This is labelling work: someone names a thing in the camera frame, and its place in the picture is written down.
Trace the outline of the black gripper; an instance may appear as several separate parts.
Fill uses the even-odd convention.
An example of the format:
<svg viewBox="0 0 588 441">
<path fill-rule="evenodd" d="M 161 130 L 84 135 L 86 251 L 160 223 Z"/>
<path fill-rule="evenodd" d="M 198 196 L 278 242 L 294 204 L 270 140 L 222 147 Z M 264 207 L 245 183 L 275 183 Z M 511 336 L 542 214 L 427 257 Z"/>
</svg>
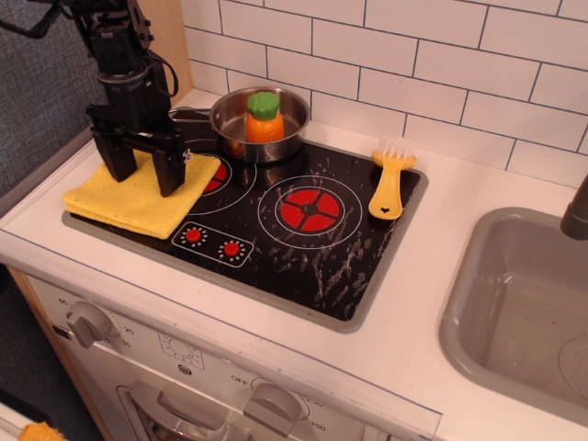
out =
<svg viewBox="0 0 588 441">
<path fill-rule="evenodd" d="M 162 197 L 168 197 L 185 183 L 188 150 L 184 138 L 169 117 L 171 93 L 161 63 L 140 63 L 128 73 L 99 71 L 107 103 L 86 109 L 93 122 L 96 147 L 110 175 L 122 182 L 136 170 L 131 147 L 124 133 L 159 138 L 144 151 L 153 153 L 153 167 Z"/>
</svg>

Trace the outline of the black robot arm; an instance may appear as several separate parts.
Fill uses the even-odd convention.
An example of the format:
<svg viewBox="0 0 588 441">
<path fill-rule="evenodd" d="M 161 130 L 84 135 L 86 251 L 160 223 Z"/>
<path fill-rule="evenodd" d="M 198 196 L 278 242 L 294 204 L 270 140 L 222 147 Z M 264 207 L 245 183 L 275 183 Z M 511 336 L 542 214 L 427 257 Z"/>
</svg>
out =
<svg viewBox="0 0 588 441">
<path fill-rule="evenodd" d="M 185 182 L 184 135 L 170 118 L 177 84 L 168 84 L 172 66 L 150 45 L 151 22 L 135 1 L 67 1 L 90 55 L 107 102 L 90 105 L 96 147 L 118 182 L 138 168 L 135 152 L 148 153 L 164 197 Z"/>
</svg>

